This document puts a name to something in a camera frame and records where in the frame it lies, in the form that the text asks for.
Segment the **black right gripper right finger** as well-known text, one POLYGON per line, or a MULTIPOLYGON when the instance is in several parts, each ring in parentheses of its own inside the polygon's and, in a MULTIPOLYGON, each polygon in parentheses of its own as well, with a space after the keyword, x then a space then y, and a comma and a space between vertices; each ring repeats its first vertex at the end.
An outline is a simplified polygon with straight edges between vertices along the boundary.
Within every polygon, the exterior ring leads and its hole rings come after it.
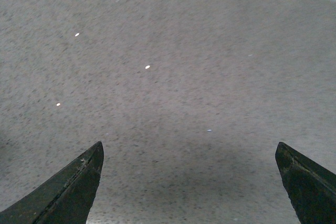
POLYGON ((284 142, 275 159, 300 223, 335 223, 335 174, 284 142))

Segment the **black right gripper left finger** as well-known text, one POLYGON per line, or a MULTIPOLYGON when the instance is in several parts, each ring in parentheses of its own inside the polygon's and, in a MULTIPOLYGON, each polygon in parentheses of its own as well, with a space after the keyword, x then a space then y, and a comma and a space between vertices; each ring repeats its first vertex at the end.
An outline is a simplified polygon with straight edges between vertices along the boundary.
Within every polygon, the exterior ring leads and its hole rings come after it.
POLYGON ((86 223, 104 161, 97 142, 30 194, 1 212, 1 223, 86 223))

